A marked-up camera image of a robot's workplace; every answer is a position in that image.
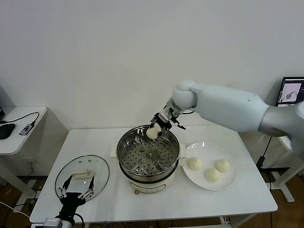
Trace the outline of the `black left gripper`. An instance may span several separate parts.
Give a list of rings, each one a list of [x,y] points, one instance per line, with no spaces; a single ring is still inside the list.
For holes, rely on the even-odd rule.
[[[79,192],[67,192],[68,186],[72,180],[72,175],[64,182],[60,190],[60,202],[62,203],[62,208],[57,215],[57,218],[61,220],[73,220],[75,212],[79,206],[85,204],[94,195],[94,181],[95,177],[91,178],[88,189],[84,193]]]

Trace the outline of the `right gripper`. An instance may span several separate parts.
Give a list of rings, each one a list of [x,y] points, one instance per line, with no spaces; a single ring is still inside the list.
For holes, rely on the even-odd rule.
[[[155,125],[158,123],[159,114],[155,114],[151,119],[150,125]],[[180,116],[180,108],[175,106],[166,106],[165,107],[165,120],[166,122],[161,124],[161,134],[167,133],[172,126],[179,126],[180,122],[177,118]]]

